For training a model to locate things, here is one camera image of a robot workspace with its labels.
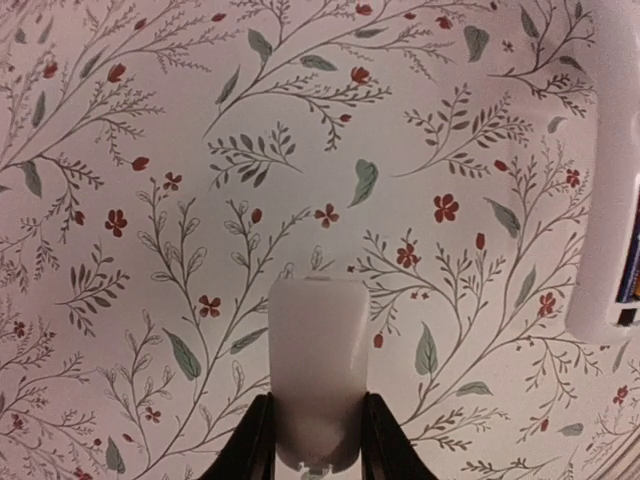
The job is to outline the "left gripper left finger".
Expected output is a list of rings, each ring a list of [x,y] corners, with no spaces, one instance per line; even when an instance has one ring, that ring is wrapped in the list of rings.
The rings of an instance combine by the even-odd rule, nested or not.
[[[257,395],[213,464],[200,480],[275,478],[274,399]]]

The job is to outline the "white battery compartment cover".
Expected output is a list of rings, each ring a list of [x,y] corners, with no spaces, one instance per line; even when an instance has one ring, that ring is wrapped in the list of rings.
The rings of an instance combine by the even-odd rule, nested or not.
[[[369,293],[355,281],[275,281],[268,296],[276,452],[292,469],[338,473],[359,457]]]

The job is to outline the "white remote control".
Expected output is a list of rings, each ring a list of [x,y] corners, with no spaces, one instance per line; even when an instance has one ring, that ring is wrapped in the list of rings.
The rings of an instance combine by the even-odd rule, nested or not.
[[[565,320],[591,344],[639,332],[639,304],[616,301],[639,205],[639,4],[594,1],[595,168],[583,252]]]

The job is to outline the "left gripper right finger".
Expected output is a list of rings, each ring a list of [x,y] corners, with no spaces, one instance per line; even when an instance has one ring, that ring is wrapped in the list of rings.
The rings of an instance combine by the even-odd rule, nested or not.
[[[380,394],[367,393],[362,410],[364,480],[437,480],[416,453]]]

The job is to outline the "black battery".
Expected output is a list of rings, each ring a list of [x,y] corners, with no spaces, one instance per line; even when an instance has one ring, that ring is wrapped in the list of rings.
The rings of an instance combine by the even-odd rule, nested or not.
[[[636,297],[636,284],[639,277],[639,219],[633,227],[623,275],[616,297],[618,303],[631,303]]]

